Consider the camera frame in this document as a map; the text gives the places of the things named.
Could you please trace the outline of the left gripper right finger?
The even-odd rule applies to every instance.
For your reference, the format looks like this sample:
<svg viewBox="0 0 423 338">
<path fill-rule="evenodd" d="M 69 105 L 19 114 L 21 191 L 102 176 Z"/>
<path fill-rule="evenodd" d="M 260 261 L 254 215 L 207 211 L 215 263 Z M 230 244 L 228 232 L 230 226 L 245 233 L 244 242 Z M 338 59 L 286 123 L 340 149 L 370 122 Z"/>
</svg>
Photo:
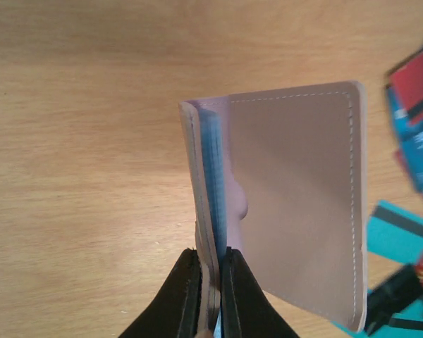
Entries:
<svg viewBox="0 0 423 338">
<path fill-rule="evenodd" d="M 299 337 L 265 297 L 242 253 L 231 247 L 221 269 L 221 336 Z"/>
</svg>

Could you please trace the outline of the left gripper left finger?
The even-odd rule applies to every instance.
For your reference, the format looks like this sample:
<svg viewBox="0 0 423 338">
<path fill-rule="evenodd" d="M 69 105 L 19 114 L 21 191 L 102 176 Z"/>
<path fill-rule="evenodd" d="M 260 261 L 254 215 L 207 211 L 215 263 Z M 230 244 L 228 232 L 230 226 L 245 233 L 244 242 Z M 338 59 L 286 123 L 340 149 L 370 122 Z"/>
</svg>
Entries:
<svg viewBox="0 0 423 338">
<path fill-rule="evenodd" d="M 185 249 L 152 302 L 120 337 L 194 337 L 197 333 L 201 281 L 197 252 Z"/>
</svg>

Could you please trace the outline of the pink leather card holder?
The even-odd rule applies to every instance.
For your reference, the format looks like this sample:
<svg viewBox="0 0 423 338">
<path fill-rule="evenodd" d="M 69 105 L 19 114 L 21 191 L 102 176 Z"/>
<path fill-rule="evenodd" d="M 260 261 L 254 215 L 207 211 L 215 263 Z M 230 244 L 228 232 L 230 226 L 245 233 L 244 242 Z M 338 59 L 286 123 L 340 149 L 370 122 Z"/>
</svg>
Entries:
<svg viewBox="0 0 423 338">
<path fill-rule="evenodd" d="M 202 268 L 198 327 L 229 317 L 225 261 L 263 294 L 362 331 L 366 97 L 357 81 L 179 105 Z"/>
</svg>

